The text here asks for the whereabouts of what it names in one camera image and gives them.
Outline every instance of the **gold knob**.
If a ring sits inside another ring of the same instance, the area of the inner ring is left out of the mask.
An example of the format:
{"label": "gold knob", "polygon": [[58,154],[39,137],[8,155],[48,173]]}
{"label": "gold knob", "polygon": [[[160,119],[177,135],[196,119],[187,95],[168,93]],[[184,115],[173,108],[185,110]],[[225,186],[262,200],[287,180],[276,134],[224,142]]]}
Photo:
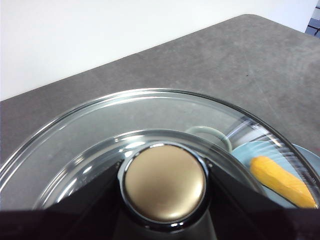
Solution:
{"label": "gold knob", "polygon": [[133,208],[156,222],[190,215],[203,199],[206,176],[197,158],[174,145],[147,148],[129,165],[124,188]]}

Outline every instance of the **corn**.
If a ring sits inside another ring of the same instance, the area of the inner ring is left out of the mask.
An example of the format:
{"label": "corn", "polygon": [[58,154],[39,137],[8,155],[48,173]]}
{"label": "corn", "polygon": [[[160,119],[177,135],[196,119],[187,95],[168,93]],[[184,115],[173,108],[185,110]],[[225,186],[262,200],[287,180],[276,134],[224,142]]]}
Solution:
{"label": "corn", "polygon": [[254,157],[250,163],[250,171],[263,185],[298,207],[317,208],[317,204],[306,184],[284,170],[269,157]]}

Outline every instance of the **light blue plate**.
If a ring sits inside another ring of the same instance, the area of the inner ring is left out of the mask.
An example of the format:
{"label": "light blue plate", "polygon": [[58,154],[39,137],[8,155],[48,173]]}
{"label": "light blue plate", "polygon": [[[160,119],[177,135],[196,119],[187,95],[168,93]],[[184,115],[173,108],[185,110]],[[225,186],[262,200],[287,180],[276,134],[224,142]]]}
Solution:
{"label": "light blue plate", "polygon": [[[286,160],[286,158],[273,146],[273,144],[267,141],[247,142],[235,148],[231,154],[236,159],[238,159],[243,165],[245,165],[248,169],[250,168],[250,162],[252,158],[255,158],[258,156],[266,156],[272,159],[273,161],[275,161],[277,164],[279,164],[283,169],[285,169],[289,173],[301,179],[297,171]],[[285,198],[278,195],[271,189],[265,186],[263,186],[263,189],[265,190],[265,193],[271,200],[275,201],[281,206],[285,208],[295,208],[295,206],[292,203],[290,203]]]}

